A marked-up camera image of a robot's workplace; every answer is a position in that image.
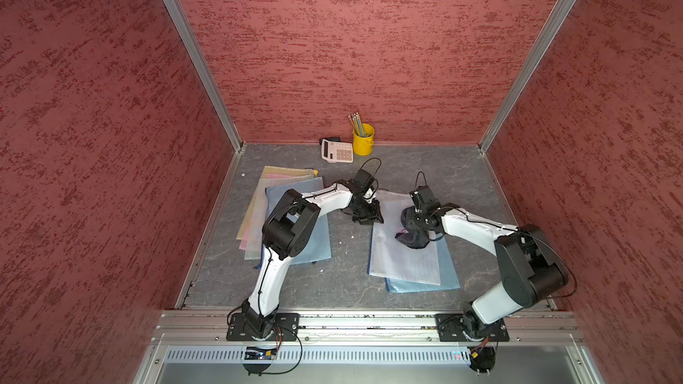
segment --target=metal frame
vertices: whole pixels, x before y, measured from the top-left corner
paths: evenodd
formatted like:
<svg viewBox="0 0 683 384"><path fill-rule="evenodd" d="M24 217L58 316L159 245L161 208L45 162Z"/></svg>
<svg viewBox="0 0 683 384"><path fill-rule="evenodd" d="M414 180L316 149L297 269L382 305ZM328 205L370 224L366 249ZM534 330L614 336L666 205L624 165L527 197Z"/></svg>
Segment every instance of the metal frame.
<svg viewBox="0 0 683 384"><path fill-rule="evenodd" d="M526 61L522 68L517 74L517 79L510 86L508 94L503 99L501 106L496 113L496 116L491 121L486 133L483 134L482 141L480 142L480 149L482 152L486 152L493 139L496 138L496 134L500 131L503 123L505 122L508 114L512 111L517 99L522 94L522 91L526 87L526 84L531 79L531 75L534 74L536 67L541 62L543 55L551 45L552 40L559 31L564 20L566 20L567 15L572 10L572 7L576 3L576 0L557 0L555 6L551 10L551 14L548 16L546 23L543 25L541 32L536 38L534 46L531 47L529 55L526 57Z"/></svg>
<svg viewBox="0 0 683 384"><path fill-rule="evenodd" d="M213 364L254 364L261 360L244 359L248 346L168 346L164 363L213 363ZM280 347L274 365L294 365L301 359L301 364L309 365L470 365L470 351L463 346L322 346L322 345L286 345Z"/></svg>
<svg viewBox="0 0 683 384"><path fill-rule="evenodd" d="M604 384L593 356L586 346L567 346L572 368L581 384Z"/></svg>
<svg viewBox="0 0 683 384"><path fill-rule="evenodd" d="M491 166L491 162L488 161L488 157L486 156L486 153L482 152L482 157L483 157L483 162L486 164L486 169L488 170L488 174L493 180L493 188L496 190L496 194L498 195L498 200L501 202L501 207L503 208L503 213L505 214L505 219L510 223L514 225L518 225L517 223L517 218L514 216L514 212L512 212L512 208L510 208L510 204L508 203L508 198L505 196L505 192L503 191L503 188L501 187L500 182L498 181L498 177L496 176L496 173L493 171L493 167Z"/></svg>
<svg viewBox="0 0 683 384"><path fill-rule="evenodd" d="M230 142L232 143L235 152L240 151L243 145L242 139L237 133L235 123L232 121L232 118L227 111L226 103L223 101L223 96L218 89L216 80L214 80L213 75L211 74L209 65L206 63L206 59L201 53L200 44L197 42L195 33L192 31L187 16L183 12L180 0L163 1L175 24L175 29L178 30L178 34L187 49L187 53L190 55L192 63L195 65L197 73L200 75L206 93L209 95L209 98L211 98L211 102L223 124L223 128L226 130L227 136L230 138Z"/></svg>
<svg viewBox="0 0 683 384"><path fill-rule="evenodd" d="M155 383L172 346L243 346L226 341L225 310L163 311L138 371L137 384ZM434 315L461 311L286 310L301 315L298 336L304 346L411 346L443 348L478 343L440 342ZM505 318L510 342L501 346L566 346L585 384L602 384L571 311L518 311ZM297 342L284 342L298 346Z"/></svg>
<svg viewBox="0 0 683 384"><path fill-rule="evenodd" d="M235 151L235 154L232 156L232 161L230 162L230 167L227 168L226 178L223 180L221 191L218 192L218 197L216 198L216 202L214 202L211 215L206 222L204 233L201 235L200 244L197 246L197 251L192 259L192 266L190 266L190 269L187 271L187 276L182 284L178 298L175 300L176 309L184 307L185 298L191 294L192 287L199 277L201 263L204 261L206 252L208 252L211 236L213 236L214 231L216 231L218 220L221 218L221 212L226 203L227 194L230 191L230 187L232 186L240 159L242 158L245 149L246 147L243 147L241 150Z"/></svg>

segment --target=gray marble floor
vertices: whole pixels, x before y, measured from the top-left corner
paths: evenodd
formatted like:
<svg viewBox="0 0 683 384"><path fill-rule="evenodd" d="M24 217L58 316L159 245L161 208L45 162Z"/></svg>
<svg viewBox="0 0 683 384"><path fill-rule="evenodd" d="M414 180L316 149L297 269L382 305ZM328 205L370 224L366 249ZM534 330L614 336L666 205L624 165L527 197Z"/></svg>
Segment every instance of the gray marble floor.
<svg viewBox="0 0 683 384"><path fill-rule="evenodd" d="M505 221L486 164L473 147L375 146L371 157L382 160L376 175L382 189L407 193L422 170L442 203L457 203L472 213ZM264 166L312 167L328 185L353 176L366 159L356 156L353 164L329 164L320 158L318 146L248 145L186 305L233 307L251 294L259 261L244 260L235 236ZM341 211L329 214L329 225L332 258L291 266L282 286L281 308L459 309L499 282L495 257L449 236L461 289L389 293L383 278L367 274L371 226L354 224Z"/></svg>

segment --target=cable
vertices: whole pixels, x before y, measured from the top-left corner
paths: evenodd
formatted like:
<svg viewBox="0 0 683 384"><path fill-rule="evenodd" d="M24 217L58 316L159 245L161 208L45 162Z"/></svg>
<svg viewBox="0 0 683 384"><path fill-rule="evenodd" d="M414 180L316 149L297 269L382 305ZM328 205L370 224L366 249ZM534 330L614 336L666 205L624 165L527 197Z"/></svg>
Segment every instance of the cable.
<svg viewBox="0 0 683 384"><path fill-rule="evenodd" d="M437 212L439 212L441 209L446 209L446 212L448 212L449 210L455 209L455 208L453 208L453 207L439 207L439 208L436 208L436 209L434 209L434 212L432 212L432 213L429 215L429 219L431 219L431 217L433 217L434 214L437 213Z"/></svg>
<svg viewBox="0 0 683 384"><path fill-rule="evenodd" d="M369 199L372 199L372 196L374 196L374 195L375 195L375 193L377 193L377 190L379 190L379 189L380 189L380 182L379 182L379 181L377 181L377 179L375 179L375 181L374 181L374 182L375 182L375 183L377 183L377 187L375 187L375 190L374 190L373 192L371 192L371 194L370 194L370 197L369 197L369 198L366 198L365 196L363 196L363 199L365 199L366 201L367 201L367 200L369 200Z"/></svg>
<svg viewBox="0 0 683 384"><path fill-rule="evenodd" d="M227 314L226 321L227 321L227 325L228 325L228 326L230 326L230 316L232 316L232 314L233 314L235 311L241 310L241 309L242 309L242 305L238 305L237 307L235 307L234 309L232 309L231 312L229 312L229 313Z"/></svg>
<svg viewBox="0 0 683 384"><path fill-rule="evenodd" d="M299 199L296 199L296 200L295 200L294 202L292 202L291 204L286 204L286 205L283 206L282 208L278 209L277 212L271 213L271 214L270 214L270 217L268 218L268 222L265 223L265 225L264 225L262 228L267 228L268 226L270 226L270 223L273 221L273 219L275 218L276 215L278 215L278 214L279 214L280 212L282 212L283 210L287 210L287 209L289 209L289 208L295 206L296 203L297 203L298 201L299 201Z"/></svg>
<svg viewBox="0 0 683 384"><path fill-rule="evenodd" d="M420 174L422 174L422 179L425 181L425 185L427 185L427 177L425 176L425 173L422 171L419 171L417 175L415 175L415 190L417 190L417 179L420 177Z"/></svg>
<svg viewBox="0 0 683 384"><path fill-rule="evenodd" d="M482 344L480 344L480 345L474 347L473 349L471 349L471 350L470 350L470 353L474 353L475 351L479 350L480 348L486 347L487 344L488 344L488 337L486 337L486 338L484 339L484 341L482 342Z"/></svg>
<svg viewBox="0 0 683 384"><path fill-rule="evenodd" d="M488 221L472 221L471 219L469 219L469 212L467 212L465 209L453 208L453 207L451 207L451 208L452 208L452 209L459 210L460 212L462 212L462 214L465 216L465 219L467 220L467 222L473 222L473 223L476 223L476 224L489 224L490 226L498 227L498 228L500 228L501 230L508 230L508 231L516 231L516 230L519 230L519 227L515 227L515 228L505 228L505 227L503 227L503 226L499 226L498 224L493 224L493 223L488 222Z"/></svg>
<svg viewBox="0 0 683 384"><path fill-rule="evenodd" d="M320 195L322 195L322 194L328 194L328 193L336 192L336 191L337 191L337 185L338 185L338 184L339 184L339 183L335 183L335 186L334 186L334 187L331 187L331 190L327 190L326 192L322 192L322 193L313 193L311 196L306 196L306 197L304 197L304 198L299 199L299 201L303 201L303 200L305 200L305 199L310 199L310 198L315 199L315 198L317 198L318 196L320 196ZM294 203L292 203L292 204L290 205L290 207L293 207L293 206L296 204L296 202L297 202L297 201L295 201Z"/></svg>
<svg viewBox="0 0 683 384"><path fill-rule="evenodd" d="M567 269L567 271L569 272L569 275L572 277L572 280L574 280L574 290L573 290L572 292L570 292L570 293L568 293L568 294L564 294L564 295L555 295L554 297L546 297L546 299L569 298L569 297L571 297L573 294L575 294L575 293L578 291L578 280L576 280L576 276L574 276L574 272L572 271L572 269L569 268L569 266L567 265L567 263L564 262L564 260L559 256L559 254L558 254L557 252L555 252L555 250L552 249L551 246L550 246L548 243L543 242L541 239L537 238L537 237L534 236L534 235L529 234L529 236L531 236L531 237L533 237L534 239L536 239L536 241L538 241L538 242L540 242L540 243L543 243L543 244L545 245L545 247L547 247L548 249L550 249L550 251L553 252L553 253L555 254L555 256L557 257L557 259L560 260L560 262L562 263L562 265L564 266L564 268Z"/></svg>
<svg viewBox="0 0 683 384"><path fill-rule="evenodd" d="M450 322L453 319L460 318L460 317L462 317L462 314L455 314L455 315L449 317L448 319L442 321L441 323L439 323L439 326L436 328L443 330L443 325L445 325L446 323Z"/></svg>
<svg viewBox="0 0 683 384"><path fill-rule="evenodd" d="M278 333L275 334L275 341L277 342L276 350L280 351L280 346L282 346L282 339L284 338L284 336L282 335L282 328L277 327L277 330L278 330Z"/></svg>
<svg viewBox="0 0 683 384"><path fill-rule="evenodd" d="M289 370L282 371L282 372L261 372L261 375L282 375L282 374L286 374L286 373L288 373L288 372L291 372L291 371L295 370L296 367L299 365L299 363L301 363L301 360L303 359L303 344L301 344L301 340L299 339L298 335L296 335L293 331L289 330L288 328L281 328L281 330L282 330L282 329L286 330L287 332L289 332L290 334L292 334L293 336L295 336L296 340L298 341L298 343L299 343L299 348L300 348L300 350L301 350L301 352L300 352L300 354L299 354L299 359L298 359L298 361L296 361L296 365L294 365L294 366L293 366L291 369L289 369Z"/></svg>
<svg viewBox="0 0 683 384"><path fill-rule="evenodd" d="M368 160L365 161L364 164L361 165L361 169L363 169L363 166L365 166L365 164L366 164L367 162L371 161L371 160L377 160L377 161L380 162L380 164L377 166L377 169L375 169L374 174L372 174L372 176L375 176L375 174L377 173L377 171L380 170L380 166L382 166L382 160L381 160L380 158L369 158Z"/></svg>
<svg viewBox="0 0 683 384"><path fill-rule="evenodd" d="M263 314L261 313L261 289L263 289L263 282L266 281L266 273L268 273L268 267L270 267L270 261L272 261L272 252L268 250L268 253L270 254L270 257L268 258L268 264L266 264L266 269L263 272L263 278L261 279L261 286L259 286L258 289L258 300L256 303L258 304L258 315L263 317Z"/></svg>

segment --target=pencil holder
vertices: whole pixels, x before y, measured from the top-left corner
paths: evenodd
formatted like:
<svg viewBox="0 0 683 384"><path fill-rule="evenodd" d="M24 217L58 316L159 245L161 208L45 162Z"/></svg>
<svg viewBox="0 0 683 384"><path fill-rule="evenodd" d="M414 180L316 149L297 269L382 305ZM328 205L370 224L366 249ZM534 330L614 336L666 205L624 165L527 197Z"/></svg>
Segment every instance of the pencil holder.
<svg viewBox="0 0 683 384"><path fill-rule="evenodd" d="M375 143L375 129L367 123L363 123L363 131L367 136L361 137L353 130L353 152L358 156L367 156L372 153L372 144Z"/></svg>

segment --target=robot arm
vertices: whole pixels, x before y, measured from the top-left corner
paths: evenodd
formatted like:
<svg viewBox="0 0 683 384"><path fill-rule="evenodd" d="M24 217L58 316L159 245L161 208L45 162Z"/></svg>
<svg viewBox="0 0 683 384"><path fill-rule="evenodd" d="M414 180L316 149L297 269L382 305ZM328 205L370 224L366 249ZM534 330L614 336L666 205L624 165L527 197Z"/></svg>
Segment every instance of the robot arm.
<svg viewBox="0 0 683 384"><path fill-rule="evenodd" d="M384 222L373 175L362 168L348 181L337 181L315 193L288 190L263 226L264 258L252 295L242 304L247 324L260 338L270 334L282 283L292 259L306 247L319 217L351 208L361 225ZM296 216L296 221L289 218Z"/></svg>
<svg viewBox="0 0 683 384"><path fill-rule="evenodd" d="M442 206L427 185L416 188L411 198L414 209L406 210L404 219L408 234L399 235L399 241L419 249L430 242L427 232L434 231L461 237L498 258L501 283L474 300L462 315L460 323L468 339L483 339L498 320L533 306L568 283L567 270L535 226L502 224L456 204Z"/></svg>

